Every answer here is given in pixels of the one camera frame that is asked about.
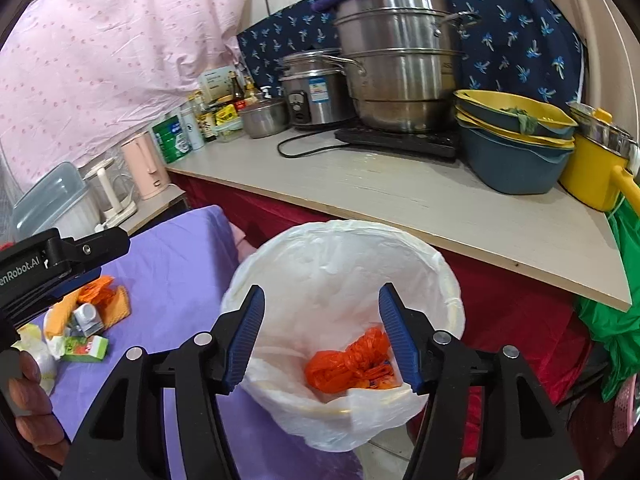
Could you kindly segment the person's left hand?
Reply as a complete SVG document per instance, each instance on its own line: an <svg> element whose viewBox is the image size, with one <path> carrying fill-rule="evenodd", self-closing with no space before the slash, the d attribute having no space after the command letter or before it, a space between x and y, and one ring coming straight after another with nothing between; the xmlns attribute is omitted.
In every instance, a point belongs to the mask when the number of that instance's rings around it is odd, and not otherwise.
<svg viewBox="0 0 640 480"><path fill-rule="evenodd" d="M36 452L62 466L70 452L70 441L53 414L51 401L40 387L40 369L26 351L18 352L22 376L9 380L9 394L16 406L25 412L17 416L16 428Z"/></svg>

